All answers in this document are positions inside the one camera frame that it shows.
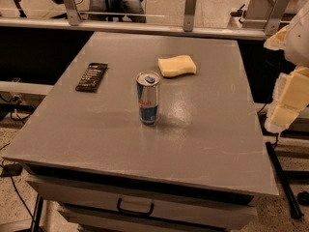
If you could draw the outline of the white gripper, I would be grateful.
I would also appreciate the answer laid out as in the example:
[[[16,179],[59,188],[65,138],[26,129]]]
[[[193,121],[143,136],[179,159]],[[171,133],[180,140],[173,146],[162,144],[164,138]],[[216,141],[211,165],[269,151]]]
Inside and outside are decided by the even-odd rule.
[[[298,11],[288,27],[281,28],[265,41],[264,48],[285,49],[285,58],[289,62],[304,66],[296,67],[289,74],[280,73],[275,82],[265,128],[271,133],[281,133],[309,104],[309,2]]]

